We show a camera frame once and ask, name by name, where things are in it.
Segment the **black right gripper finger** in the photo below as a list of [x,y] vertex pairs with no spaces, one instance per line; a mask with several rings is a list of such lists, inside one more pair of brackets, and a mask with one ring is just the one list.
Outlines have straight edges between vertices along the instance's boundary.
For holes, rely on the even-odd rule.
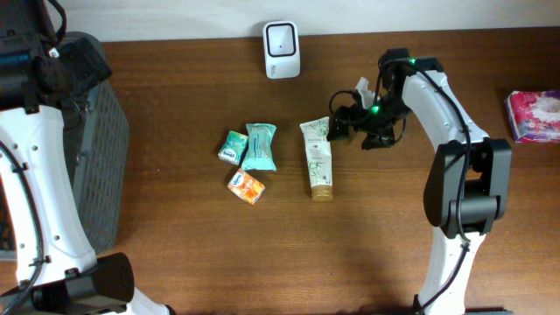
[[334,120],[328,131],[326,139],[328,141],[339,141],[349,138],[349,126],[339,120]]
[[373,149],[389,148],[395,144],[394,136],[385,136],[381,134],[368,134],[361,143],[364,151]]

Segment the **white Pantene tube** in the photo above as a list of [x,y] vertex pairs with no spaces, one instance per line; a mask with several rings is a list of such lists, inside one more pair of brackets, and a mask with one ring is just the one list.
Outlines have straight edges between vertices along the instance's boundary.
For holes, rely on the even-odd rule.
[[300,129],[309,173],[311,198],[314,201],[333,199],[332,150],[327,140],[329,117],[303,122]]

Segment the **mint green wipes pack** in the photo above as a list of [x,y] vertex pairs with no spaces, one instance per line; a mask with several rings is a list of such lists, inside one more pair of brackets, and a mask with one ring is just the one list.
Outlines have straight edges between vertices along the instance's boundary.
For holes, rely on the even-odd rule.
[[273,171],[277,170],[274,163],[271,144],[277,127],[269,123],[249,123],[248,150],[241,163],[244,171]]

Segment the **small teal tissue pack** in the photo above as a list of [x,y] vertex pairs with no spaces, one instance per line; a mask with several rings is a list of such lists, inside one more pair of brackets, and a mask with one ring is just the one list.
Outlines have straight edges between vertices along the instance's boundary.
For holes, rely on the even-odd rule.
[[239,132],[230,130],[225,143],[218,152],[218,158],[232,165],[239,165],[242,155],[247,149],[249,137]]

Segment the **small orange tissue pack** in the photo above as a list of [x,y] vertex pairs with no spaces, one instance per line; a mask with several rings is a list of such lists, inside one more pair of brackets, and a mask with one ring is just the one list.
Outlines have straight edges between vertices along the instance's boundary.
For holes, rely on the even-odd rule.
[[242,169],[229,180],[227,188],[238,198],[254,205],[262,196],[265,185]]

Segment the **purple tissue pack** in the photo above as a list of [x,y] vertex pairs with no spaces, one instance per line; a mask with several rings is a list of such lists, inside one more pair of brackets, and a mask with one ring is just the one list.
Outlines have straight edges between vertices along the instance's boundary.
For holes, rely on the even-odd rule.
[[516,143],[559,143],[559,91],[514,91],[505,100]]

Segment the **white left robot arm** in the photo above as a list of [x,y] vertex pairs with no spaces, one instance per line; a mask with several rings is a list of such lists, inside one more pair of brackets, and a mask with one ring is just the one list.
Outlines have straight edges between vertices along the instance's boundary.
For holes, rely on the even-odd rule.
[[1,186],[16,241],[6,314],[169,314],[144,295],[123,253],[98,257],[65,161],[62,105],[111,74],[91,41],[65,41],[56,1],[1,4]]

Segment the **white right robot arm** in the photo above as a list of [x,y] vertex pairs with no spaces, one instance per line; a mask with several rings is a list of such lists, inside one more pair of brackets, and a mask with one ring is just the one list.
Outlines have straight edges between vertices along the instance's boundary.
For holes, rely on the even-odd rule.
[[327,140],[349,131],[365,133],[364,151],[400,141],[397,122],[414,114],[435,155],[423,191],[423,209],[433,227],[429,267],[410,313],[466,314],[466,288],[483,241],[507,207],[512,149],[492,138],[466,113],[435,57],[412,57],[388,49],[378,60],[374,90],[361,79],[349,91],[353,105],[330,108]]

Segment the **white barcode scanner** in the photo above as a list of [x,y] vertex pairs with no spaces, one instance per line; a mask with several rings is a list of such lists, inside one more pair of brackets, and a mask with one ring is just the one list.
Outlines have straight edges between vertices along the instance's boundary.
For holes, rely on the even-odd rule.
[[272,21],[262,28],[266,75],[271,80],[295,78],[301,70],[298,28],[291,21]]

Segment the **dark grey plastic basket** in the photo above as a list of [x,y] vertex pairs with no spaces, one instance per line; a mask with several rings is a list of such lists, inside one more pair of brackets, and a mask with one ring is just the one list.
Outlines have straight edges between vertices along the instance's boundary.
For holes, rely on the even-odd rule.
[[96,254],[116,244],[130,126],[109,80],[62,105],[66,168]]

